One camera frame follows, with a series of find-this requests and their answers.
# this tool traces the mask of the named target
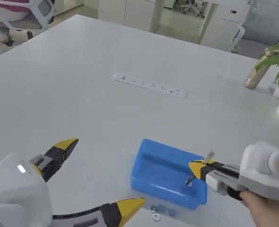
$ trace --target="pink chair cushion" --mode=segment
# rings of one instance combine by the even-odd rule
[[[29,0],[3,0],[3,1],[11,1],[11,2],[18,2],[18,3],[28,3]],[[25,7],[20,7],[20,6],[7,6],[7,5],[2,5],[0,4],[0,7],[9,9],[10,11],[13,12],[29,12],[30,10]]]

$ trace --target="robotic arm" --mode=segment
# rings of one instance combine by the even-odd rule
[[[248,146],[240,166],[211,160],[206,164],[190,162],[189,167],[196,178],[222,195],[241,200],[239,193],[250,190],[279,201],[279,148],[267,142]]]
[[[46,182],[61,168],[77,142],[58,142],[45,155],[30,161],[12,154],[0,162],[0,227],[122,227],[140,209],[143,198],[52,215]]]

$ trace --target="white power strip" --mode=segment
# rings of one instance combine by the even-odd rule
[[[135,78],[126,74],[115,73],[112,77],[113,80],[123,82],[126,84],[135,85],[138,87],[154,90],[167,95],[172,95],[180,98],[186,98],[185,90],[181,88],[173,88],[167,85],[159,84],[156,82],[151,82],[145,79]]]

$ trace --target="blue plastic box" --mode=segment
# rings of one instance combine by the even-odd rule
[[[144,139],[131,173],[131,188],[159,199],[196,209],[207,202],[207,185],[199,179],[186,186],[189,162],[204,159],[152,140]]]

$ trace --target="metal washer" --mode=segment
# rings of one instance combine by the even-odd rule
[[[157,206],[157,211],[158,211],[158,212],[162,213],[162,212],[164,212],[165,210],[166,210],[166,207],[165,207],[164,205],[158,205],[158,206]]]
[[[167,214],[171,217],[174,217],[176,214],[176,211],[174,209],[168,209],[167,210]]]
[[[152,218],[154,221],[159,221],[159,214],[153,214]]]
[[[157,207],[156,206],[151,206],[150,211],[151,211],[151,213],[155,214],[157,212]]]

